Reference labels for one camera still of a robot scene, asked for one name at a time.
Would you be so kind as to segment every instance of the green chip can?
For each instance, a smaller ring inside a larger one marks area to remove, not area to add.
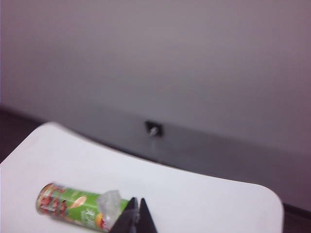
[[[105,221],[106,213],[100,211],[98,200],[101,194],[85,192],[59,184],[46,185],[36,200],[36,209],[41,214],[51,215],[65,221],[97,229],[103,232],[110,230]],[[120,213],[128,201],[121,199]]]

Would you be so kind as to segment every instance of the white table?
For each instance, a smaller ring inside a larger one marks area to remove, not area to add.
[[[36,212],[38,192],[50,182],[145,197],[159,233],[282,232],[283,206],[268,188],[147,162],[56,123],[34,130],[0,171],[2,233],[95,232]]]

